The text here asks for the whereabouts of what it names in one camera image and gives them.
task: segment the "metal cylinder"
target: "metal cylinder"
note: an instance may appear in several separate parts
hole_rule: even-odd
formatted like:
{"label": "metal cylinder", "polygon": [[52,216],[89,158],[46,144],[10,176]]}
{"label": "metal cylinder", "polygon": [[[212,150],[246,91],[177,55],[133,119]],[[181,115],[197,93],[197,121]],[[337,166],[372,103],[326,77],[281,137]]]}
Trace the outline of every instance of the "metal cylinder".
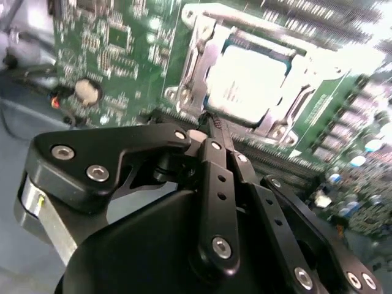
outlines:
{"label": "metal cylinder", "polygon": [[380,132],[383,135],[392,133],[392,119],[387,111],[381,111],[375,115],[375,120],[380,126]]}
{"label": "metal cylinder", "polygon": [[374,152],[381,149],[383,142],[377,138],[373,133],[367,133],[362,136],[365,149],[368,152]]}
{"label": "metal cylinder", "polygon": [[366,162],[363,152],[359,149],[350,150],[347,153],[347,158],[353,167],[360,167]]}

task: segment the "blue component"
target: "blue component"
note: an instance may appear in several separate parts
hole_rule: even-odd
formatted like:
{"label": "blue component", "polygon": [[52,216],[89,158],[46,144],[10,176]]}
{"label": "blue component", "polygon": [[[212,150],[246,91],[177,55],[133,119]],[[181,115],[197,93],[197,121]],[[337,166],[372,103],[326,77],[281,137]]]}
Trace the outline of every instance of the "blue component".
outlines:
{"label": "blue component", "polygon": [[331,183],[338,183],[341,180],[341,176],[338,173],[333,173],[328,179]]}
{"label": "blue component", "polygon": [[338,215],[339,215],[339,216],[349,216],[349,214],[350,214],[350,210],[349,210],[347,207],[342,208],[342,209],[339,210],[339,212],[338,212]]}

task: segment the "cable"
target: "cable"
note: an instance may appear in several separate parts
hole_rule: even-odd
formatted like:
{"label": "cable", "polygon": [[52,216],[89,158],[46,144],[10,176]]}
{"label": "cable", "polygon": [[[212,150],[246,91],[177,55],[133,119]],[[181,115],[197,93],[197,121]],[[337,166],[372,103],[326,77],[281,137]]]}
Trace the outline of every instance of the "cable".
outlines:
{"label": "cable", "polygon": [[22,138],[19,137],[17,134],[15,134],[9,127],[8,123],[7,123],[7,119],[6,116],[4,114],[4,109],[3,109],[3,102],[2,102],[2,98],[0,98],[0,121],[1,124],[5,130],[5,132],[7,133],[8,136],[10,136],[13,139],[16,139],[18,141],[22,141],[24,143],[29,143],[31,141],[31,139],[27,139],[27,138]]}

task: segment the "surface-mount chip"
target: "surface-mount chip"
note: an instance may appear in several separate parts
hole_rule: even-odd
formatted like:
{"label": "surface-mount chip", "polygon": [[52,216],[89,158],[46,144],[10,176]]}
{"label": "surface-mount chip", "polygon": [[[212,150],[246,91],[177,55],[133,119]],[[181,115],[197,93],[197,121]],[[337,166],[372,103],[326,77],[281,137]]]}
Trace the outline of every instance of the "surface-mount chip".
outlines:
{"label": "surface-mount chip", "polygon": [[112,50],[126,52],[129,49],[130,28],[109,27],[108,45]]}

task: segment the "capacitor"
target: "capacitor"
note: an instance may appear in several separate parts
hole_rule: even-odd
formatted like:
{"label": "capacitor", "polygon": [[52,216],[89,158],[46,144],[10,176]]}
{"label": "capacitor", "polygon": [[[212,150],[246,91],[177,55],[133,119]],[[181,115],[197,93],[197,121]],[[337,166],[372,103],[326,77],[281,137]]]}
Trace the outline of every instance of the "capacitor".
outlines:
{"label": "capacitor", "polygon": [[379,138],[377,138],[374,134],[372,133],[366,133],[362,136],[362,141],[365,146],[365,150],[367,152],[375,152],[377,150],[380,150],[381,147],[383,146],[383,141]]}
{"label": "capacitor", "polygon": [[75,95],[84,106],[90,106],[101,100],[103,91],[97,82],[81,78],[75,83]]}
{"label": "capacitor", "polygon": [[380,133],[384,136],[392,134],[392,121],[387,111],[381,111],[375,115],[375,120],[380,126]]}
{"label": "capacitor", "polygon": [[359,94],[356,95],[353,100],[351,100],[349,107],[355,112],[366,112],[371,110],[372,108],[375,108],[376,106],[377,103],[374,102],[372,99]]}
{"label": "capacitor", "polygon": [[348,216],[350,214],[350,210],[347,207],[343,207],[337,214],[339,216]]}
{"label": "capacitor", "polygon": [[369,201],[370,203],[372,203],[372,205],[380,205],[382,204],[382,196],[381,195],[373,195],[369,197]]}
{"label": "capacitor", "polygon": [[358,201],[358,194],[348,194],[344,197],[345,204],[349,204],[350,202]]}
{"label": "capacitor", "polygon": [[335,124],[328,133],[345,141],[349,141],[354,137],[354,131],[342,124]]}
{"label": "capacitor", "polygon": [[346,111],[339,118],[338,123],[344,124],[345,126],[349,126],[352,129],[358,130],[361,126],[368,120],[367,116],[358,115],[352,111]]}
{"label": "capacitor", "polygon": [[350,164],[354,167],[360,167],[366,162],[363,152],[359,149],[352,149],[347,153]]}
{"label": "capacitor", "polygon": [[357,201],[352,201],[346,205],[346,207],[350,210],[350,213],[358,211],[361,208],[361,205]]}
{"label": "capacitor", "polygon": [[336,184],[336,183],[340,182],[341,179],[342,179],[342,177],[340,176],[340,174],[333,173],[332,175],[330,175],[328,177],[328,182],[330,182],[331,184]]}
{"label": "capacitor", "polygon": [[329,162],[335,156],[335,153],[325,148],[317,147],[317,149],[313,152],[313,155],[322,161]]}
{"label": "capacitor", "polygon": [[334,150],[340,151],[345,145],[345,142],[339,140],[338,138],[334,138],[332,136],[326,136],[322,141],[322,146]]}

